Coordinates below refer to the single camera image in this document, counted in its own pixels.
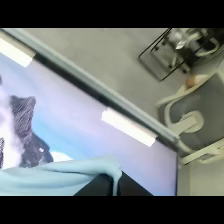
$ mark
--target computer screen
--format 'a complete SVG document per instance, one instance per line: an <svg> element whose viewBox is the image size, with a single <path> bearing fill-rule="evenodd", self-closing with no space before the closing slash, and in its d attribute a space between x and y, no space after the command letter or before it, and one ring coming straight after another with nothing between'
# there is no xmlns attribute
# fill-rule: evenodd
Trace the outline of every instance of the computer screen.
<svg viewBox="0 0 224 224"><path fill-rule="evenodd" d="M112 155L151 194L175 195L175 151L18 46L1 36L2 169Z"/></svg>

